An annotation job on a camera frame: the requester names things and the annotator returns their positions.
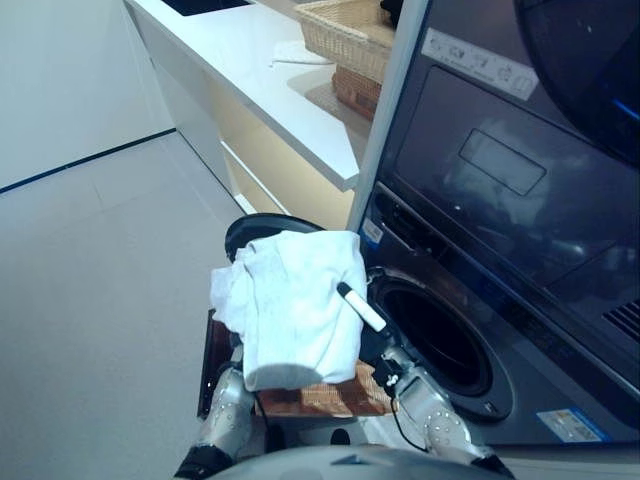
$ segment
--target white towel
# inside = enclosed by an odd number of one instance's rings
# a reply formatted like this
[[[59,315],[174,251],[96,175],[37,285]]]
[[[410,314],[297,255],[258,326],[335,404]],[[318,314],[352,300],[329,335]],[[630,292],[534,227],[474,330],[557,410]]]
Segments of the white towel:
[[[362,322],[337,293],[366,298],[353,232],[282,232],[255,240],[211,273],[214,318],[240,334],[250,391],[339,383],[355,376]]]
[[[273,47],[272,63],[305,63],[308,65],[329,65],[333,63],[307,50],[304,40],[278,42]]]

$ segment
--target woven basket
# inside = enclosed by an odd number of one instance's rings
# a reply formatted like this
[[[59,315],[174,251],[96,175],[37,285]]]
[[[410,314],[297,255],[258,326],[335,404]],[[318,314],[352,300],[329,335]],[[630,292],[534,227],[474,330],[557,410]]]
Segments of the woven basket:
[[[338,100],[373,120],[382,85],[340,65],[336,67],[332,83]]]
[[[308,50],[382,83],[394,30],[379,0],[328,0],[296,11]]]

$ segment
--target white countertop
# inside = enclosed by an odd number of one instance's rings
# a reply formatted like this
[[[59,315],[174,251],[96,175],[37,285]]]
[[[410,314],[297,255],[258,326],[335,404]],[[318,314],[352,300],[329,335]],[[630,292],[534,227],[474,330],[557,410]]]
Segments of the white countertop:
[[[339,120],[304,96],[326,86],[335,66],[272,65],[276,43],[302,40],[298,22],[261,4],[183,17],[161,0],[126,2],[213,78],[232,88],[333,185],[342,191],[355,186],[368,132],[362,124],[353,128],[349,120]]]

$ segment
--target black appliance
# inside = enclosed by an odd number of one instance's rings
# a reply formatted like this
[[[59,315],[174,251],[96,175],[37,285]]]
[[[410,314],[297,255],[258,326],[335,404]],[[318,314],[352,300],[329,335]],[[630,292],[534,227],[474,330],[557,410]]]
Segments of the black appliance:
[[[369,302],[495,445],[640,439],[638,2],[432,0]]]
[[[162,0],[183,17],[250,5],[244,0]]]

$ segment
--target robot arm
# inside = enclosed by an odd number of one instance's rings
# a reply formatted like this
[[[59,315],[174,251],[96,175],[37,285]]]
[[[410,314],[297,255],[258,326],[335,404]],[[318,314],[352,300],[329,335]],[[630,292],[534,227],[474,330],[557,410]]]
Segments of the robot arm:
[[[455,412],[447,393],[424,367],[397,346],[382,354],[383,387],[392,391],[400,408],[416,424],[428,449],[452,462],[475,465],[513,478],[511,472]]]
[[[204,479],[229,468],[249,440],[254,397],[244,386],[241,361],[242,345],[220,375],[209,415],[174,478]]]

